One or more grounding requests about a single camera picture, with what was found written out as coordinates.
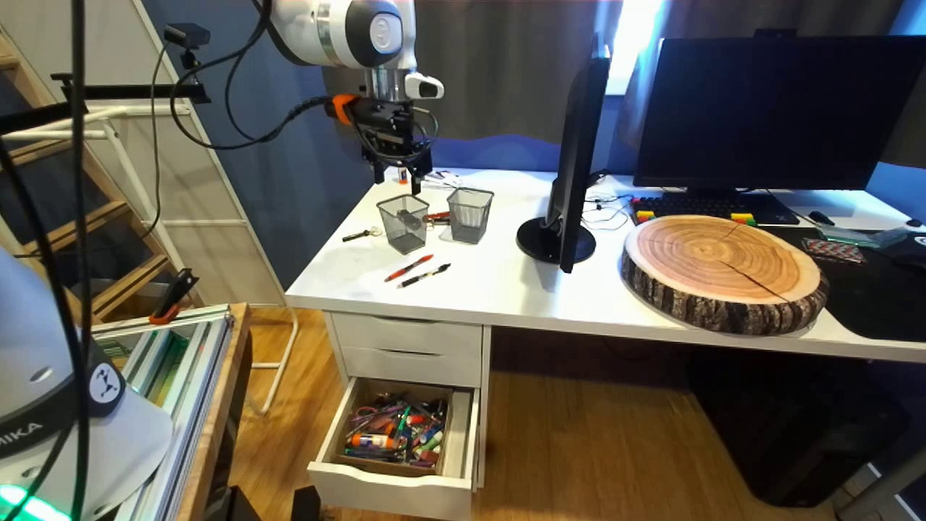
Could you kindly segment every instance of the wooden floor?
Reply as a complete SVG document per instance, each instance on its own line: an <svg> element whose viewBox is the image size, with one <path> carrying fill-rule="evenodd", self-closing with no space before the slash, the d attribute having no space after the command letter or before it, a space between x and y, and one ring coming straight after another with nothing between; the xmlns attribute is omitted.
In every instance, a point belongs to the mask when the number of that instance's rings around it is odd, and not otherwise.
<svg viewBox="0 0 926 521"><path fill-rule="evenodd" d="M274 359L286 320L257 320L254 357ZM577 336L498 333L487 485L474 519L549 521L824 521L756 500L681 375L682 351ZM303 319L277 403L257 413L254 370L232 484L265 521L289 521L341 396L320 316ZM325 510L325 519L390 519Z"/></svg>

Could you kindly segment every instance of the wooden slice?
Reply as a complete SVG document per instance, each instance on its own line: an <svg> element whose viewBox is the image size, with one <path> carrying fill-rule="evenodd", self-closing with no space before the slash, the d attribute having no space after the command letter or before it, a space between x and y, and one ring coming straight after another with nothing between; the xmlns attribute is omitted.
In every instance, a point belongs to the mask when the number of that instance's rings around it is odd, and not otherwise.
<svg viewBox="0 0 926 521"><path fill-rule="evenodd" d="M647 304L717 333L779 336L807 326L828 294L818 265L802 248L700 215L634 229L620 271Z"/></svg>

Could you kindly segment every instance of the desktop surface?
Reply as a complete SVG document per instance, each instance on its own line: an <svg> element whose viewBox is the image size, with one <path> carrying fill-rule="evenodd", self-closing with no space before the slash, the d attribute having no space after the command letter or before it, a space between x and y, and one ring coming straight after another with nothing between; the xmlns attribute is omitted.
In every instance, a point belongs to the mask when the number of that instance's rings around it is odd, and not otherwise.
<svg viewBox="0 0 926 521"><path fill-rule="evenodd" d="M341 242L348 235L381 225L375 215L378 200L409 194L409 184L381 183L365 194L326 245L299 274L286 290L286 300L296 307L360 316L926 361L926 345L856 336L828 310L823 310L811 326L786 336L726 336L688 326L639 300L620 281L621 242L634 229L632 221L621 225L594 223L595 255L564 274L555 264L526 258L516 242L519 225L543 210L552 173L452 173L449 183L425 183L423 200L432 203L429 210L446 210L446 196L455 184L496 190L488 229L481 242L455 242L446 225L432 225L429 242L409 255L390 248L384 236ZM799 215L814 209L828 210L836 225L850 223L850 229L893 229L905 221L899 210L862 190L781 194L781 200ZM439 264L452 265L414 287L384 284L388 271L423 255L433 255L429 268L436 268Z"/></svg>

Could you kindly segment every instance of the pen holder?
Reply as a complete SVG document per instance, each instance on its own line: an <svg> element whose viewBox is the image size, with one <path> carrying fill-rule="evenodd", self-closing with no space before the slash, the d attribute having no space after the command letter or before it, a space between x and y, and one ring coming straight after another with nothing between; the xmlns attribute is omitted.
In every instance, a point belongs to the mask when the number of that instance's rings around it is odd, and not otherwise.
<svg viewBox="0 0 926 521"><path fill-rule="evenodd" d="M384 236L403 255L425 245L425 236L429 236L425 215L429 215L429 203L412 194L399 194L378 203Z"/></svg>
<svg viewBox="0 0 926 521"><path fill-rule="evenodd" d="M478 242L488 225L493 190L456 187L446 203L452 209L452 236Z"/></svg>

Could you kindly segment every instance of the pen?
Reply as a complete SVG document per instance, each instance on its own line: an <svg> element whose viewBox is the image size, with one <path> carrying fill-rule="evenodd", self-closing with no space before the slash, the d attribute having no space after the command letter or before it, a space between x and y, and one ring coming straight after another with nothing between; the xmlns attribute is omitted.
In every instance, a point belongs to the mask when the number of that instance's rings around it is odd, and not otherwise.
<svg viewBox="0 0 926 521"><path fill-rule="evenodd" d="M423 271L423 274L404 278L403 287L412 287L412 284L417 284L417 281L423 281L423 278L439 274L439 271L446 271L449 265L452 265L452 264L439 264L433 271Z"/></svg>
<svg viewBox="0 0 926 521"><path fill-rule="evenodd" d="M419 261L414 261L414 264L399 265L397 271L390 271L384 281L397 281L397 278L403 278L404 271L412 271L412 268L417 268L417 265L429 264L432 258L433 258L433 255L423 255Z"/></svg>

